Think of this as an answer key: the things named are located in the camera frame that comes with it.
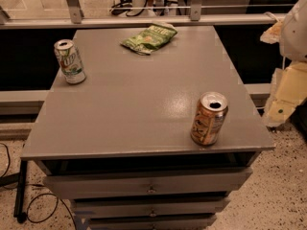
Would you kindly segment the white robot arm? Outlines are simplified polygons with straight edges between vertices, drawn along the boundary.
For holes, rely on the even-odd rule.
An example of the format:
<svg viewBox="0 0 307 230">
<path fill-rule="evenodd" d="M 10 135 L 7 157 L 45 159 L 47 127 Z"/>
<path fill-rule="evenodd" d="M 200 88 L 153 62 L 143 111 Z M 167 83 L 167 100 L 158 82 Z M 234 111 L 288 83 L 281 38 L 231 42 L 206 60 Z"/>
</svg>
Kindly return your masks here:
<svg viewBox="0 0 307 230">
<path fill-rule="evenodd" d="M 307 99 L 307 0 L 298 0 L 260 40 L 278 43 L 282 56 L 282 68 L 272 74 L 271 93 L 262 116 L 267 127 L 278 127 Z"/>
</svg>

